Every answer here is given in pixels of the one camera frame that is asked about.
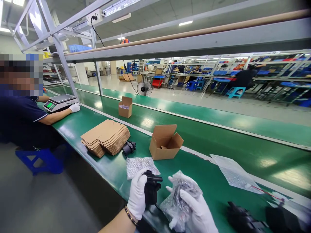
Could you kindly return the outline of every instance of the digital weighing scale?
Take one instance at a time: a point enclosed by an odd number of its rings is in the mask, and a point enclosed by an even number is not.
[[[72,104],[77,103],[77,97],[69,94],[50,97],[48,102],[43,106],[49,113],[60,112],[69,108]]]

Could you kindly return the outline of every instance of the wooden rod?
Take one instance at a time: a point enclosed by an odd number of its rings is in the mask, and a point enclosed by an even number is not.
[[[108,49],[116,49],[116,48],[122,48],[122,47],[133,46],[133,45],[142,45],[142,44],[148,44],[148,43],[154,43],[154,42],[160,42],[160,41],[172,40],[172,39],[179,39],[179,38],[185,38],[185,37],[206,35],[206,34],[223,32],[223,31],[231,31],[231,30],[236,30],[236,29],[241,29],[241,28],[256,27],[256,26],[261,26],[261,25],[266,25],[266,24],[279,23],[279,22],[284,22],[284,21],[289,21],[289,20],[294,20],[294,19],[306,18],[306,17],[309,17],[310,15],[311,15],[311,12],[308,9],[293,11],[293,12],[283,13],[279,15],[267,16],[267,17],[251,19],[251,20],[247,20],[243,22],[221,25],[221,26],[212,27],[212,28],[205,28],[205,29],[199,29],[195,31],[182,32],[182,33],[168,35],[168,36],[139,40],[139,41],[134,41],[134,42],[126,43],[126,44],[112,45],[108,47],[102,47],[98,49],[86,50],[86,51],[81,51],[81,52],[68,53],[68,54],[65,54],[65,56],[88,53],[88,52],[95,52],[95,51],[102,51],[102,50],[108,50]]]

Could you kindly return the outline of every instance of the green conveyor belt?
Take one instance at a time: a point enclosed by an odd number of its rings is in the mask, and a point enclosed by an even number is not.
[[[81,102],[86,102],[85,98],[88,95],[89,93],[79,93]],[[111,112],[114,111],[114,107],[107,107],[114,103],[108,102],[111,101],[110,99],[105,99],[103,97],[101,101],[98,99],[100,98],[99,96],[91,95],[93,96],[94,104],[97,104],[97,106],[103,104],[106,106],[106,110],[110,109]],[[136,113],[131,117],[132,120],[137,117],[138,110],[137,108],[133,109],[133,113]],[[53,124],[53,127],[58,130],[66,141],[69,142],[103,179],[105,179],[125,200],[128,200],[131,182],[126,179],[126,160],[122,153],[120,152],[115,156],[104,155],[99,159],[90,155],[85,146],[81,143],[80,136],[82,134],[106,119],[107,117],[99,113],[81,107],[79,112],[70,114],[66,118]],[[149,156],[151,137],[130,127],[129,131],[131,133],[130,139],[137,142],[137,150],[131,157]],[[192,177],[201,187],[204,198],[211,210],[215,224],[220,233],[235,233],[226,219],[225,212],[227,201],[233,201],[237,205],[241,205],[248,209],[254,218],[265,220],[264,208],[268,205],[266,200],[271,201],[270,196],[266,194],[258,195],[229,186],[218,166],[182,150],[178,152],[174,159],[155,161],[155,165],[164,178],[162,189],[158,191],[158,203],[161,203],[169,195],[168,191],[165,189],[166,185],[170,185],[167,177],[181,170],[186,175]],[[154,206],[145,211],[144,218],[157,232],[170,232],[167,219],[160,214]]]
[[[69,87],[60,86],[50,89],[59,94],[71,94]],[[81,103],[150,132],[155,125],[177,124],[177,132],[184,139],[184,146],[205,155],[216,154],[232,158],[254,176],[308,198],[311,197],[310,152],[136,105],[133,106],[132,116],[129,119],[123,118],[118,116],[118,100],[80,90],[77,90],[77,93]],[[122,93],[118,93],[118,98],[121,98]],[[80,127],[86,122],[81,121],[78,124]],[[188,166],[197,169],[200,162],[187,163]],[[202,171],[201,174],[209,178],[205,173],[206,169],[198,171]]]
[[[78,89],[99,93],[98,87],[75,83]],[[150,98],[126,92],[103,88],[103,94],[121,99],[122,96],[133,98],[133,102],[172,113],[196,118],[215,124],[240,129],[270,138],[275,138],[298,145],[311,146],[311,127],[284,123],[269,119],[247,116],[237,113],[221,111],[212,108],[199,107],[157,98]]]

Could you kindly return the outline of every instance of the white glove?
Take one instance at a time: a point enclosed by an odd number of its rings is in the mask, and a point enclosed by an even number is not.
[[[72,104],[69,108],[72,112],[78,112],[80,111],[80,104],[79,103]]]
[[[141,220],[146,209],[145,203],[145,184],[147,176],[143,175],[148,168],[141,169],[131,182],[130,197],[127,208],[131,214],[138,220]]]
[[[183,176],[185,180],[195,182],[190,177],[186,175]],[[169,176],[168,179],[170,182],[173,182],[173,177]],[[168,186],[166,186],[166,189],[170,192],[173,191],[172,188]],[[184,190],[180,190],[179,195],[192,210],[191,217],[189,221],[186,222],[186,233],[218,233],[210,209],[202,195],[198,200],[194,199],[194,197]]]

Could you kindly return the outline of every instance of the gloved hand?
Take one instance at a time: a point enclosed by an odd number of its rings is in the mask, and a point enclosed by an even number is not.
[[[183,175],[185,180],[191,180],[189,176]],[[168,180],[173,182],[173,177],[169,176]],[[169,192],[172,192],[172,188],[166,186]],[[180,190],[180,197],[190,206],[192,210],[191,217],[186,222],[186,233],[218,233],[218,229],[214,223],[210,209],[207,206],[203,196],[200,195],[198,200],[194,199],[189,193],[184,190]]]
[[[146,209],[145,203],[145,184],[147,176],[143,175],[148,168],[141,169],[131,182],[130,197],[127,209],[138,220],[141,220]]]
[[[78,112],[80,111],[80,104],[79,103],[72,104],[69,108],[72,112]]]

